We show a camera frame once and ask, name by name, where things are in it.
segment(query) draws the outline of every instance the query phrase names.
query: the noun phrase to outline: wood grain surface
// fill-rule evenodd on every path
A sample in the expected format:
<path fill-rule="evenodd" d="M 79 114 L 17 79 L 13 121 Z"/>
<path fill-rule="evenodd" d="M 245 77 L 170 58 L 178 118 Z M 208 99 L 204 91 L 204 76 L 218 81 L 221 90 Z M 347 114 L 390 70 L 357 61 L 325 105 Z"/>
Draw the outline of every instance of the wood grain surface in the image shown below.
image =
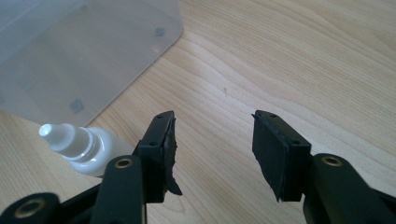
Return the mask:
<path fill-rule="evenodd" d="M 184 32 L 89 126 L 134 145 L 174 110 L 183 191 L 148 223 L 305 223 L 277 203 L 251 152 L 256 109 L 278 114 L 313 154 L 344 157 L 396 196 L 396 2 L 180 0 Z M 31 193 L 62 201 L 100 182 L 50 152 L 39 126 L 0 112 L 0 210 Z"/>

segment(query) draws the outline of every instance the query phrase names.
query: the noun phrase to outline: white dropper bottle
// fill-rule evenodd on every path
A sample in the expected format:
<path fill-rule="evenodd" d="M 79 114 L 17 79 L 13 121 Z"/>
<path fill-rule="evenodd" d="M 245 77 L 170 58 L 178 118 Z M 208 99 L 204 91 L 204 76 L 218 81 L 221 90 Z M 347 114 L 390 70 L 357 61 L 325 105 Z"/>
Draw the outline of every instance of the white dropper bottle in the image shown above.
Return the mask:
<path fill-rule="evenodd" d="M 38 134 L 48 141 L 53 151 L 62 154 L 73 169 L 84 175 L 101 176 L 109 161 L 134 151 L 103 128 L 44 124 Z"/>

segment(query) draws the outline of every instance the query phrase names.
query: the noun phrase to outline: plastic box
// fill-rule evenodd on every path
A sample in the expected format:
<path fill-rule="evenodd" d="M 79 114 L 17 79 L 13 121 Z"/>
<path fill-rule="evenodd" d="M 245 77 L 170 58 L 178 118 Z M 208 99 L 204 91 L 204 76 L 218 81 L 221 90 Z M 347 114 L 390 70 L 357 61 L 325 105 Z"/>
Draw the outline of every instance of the plastic box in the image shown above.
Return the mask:
<path fill-rule="evenodd" d="M 0 109 L 85 126 L 181 32 L 177 0 L 0 0 Z"/>

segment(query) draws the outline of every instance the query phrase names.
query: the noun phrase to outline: bottle nozzle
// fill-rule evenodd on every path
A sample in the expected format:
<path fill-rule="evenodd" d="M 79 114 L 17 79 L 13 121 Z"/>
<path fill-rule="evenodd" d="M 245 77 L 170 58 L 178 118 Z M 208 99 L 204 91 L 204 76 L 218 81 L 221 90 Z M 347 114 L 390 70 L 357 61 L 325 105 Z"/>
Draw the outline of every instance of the bottle nozzle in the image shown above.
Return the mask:
<path fill-rule="evenodd" d="M 44 124 L 38 134 L 47 140 L 53 151 L 70 159 L 83 154 L 92 141 L 90 133 L 71 124 Z"/>

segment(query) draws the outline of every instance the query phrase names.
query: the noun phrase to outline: dropper bottle cap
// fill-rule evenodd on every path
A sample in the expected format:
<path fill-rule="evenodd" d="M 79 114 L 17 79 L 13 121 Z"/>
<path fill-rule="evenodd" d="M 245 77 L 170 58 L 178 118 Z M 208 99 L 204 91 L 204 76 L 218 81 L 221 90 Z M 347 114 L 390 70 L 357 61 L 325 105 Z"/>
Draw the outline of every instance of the dropper bottle cap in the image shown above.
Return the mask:
<path fill-rule="evenodd" d="M 93 144 L 91 132 L 71 124 L 45 124 L 41 126 L 38 134 L 47 140 L 53 151 L 64 155 L 69 161 L 87 155 Z"/>

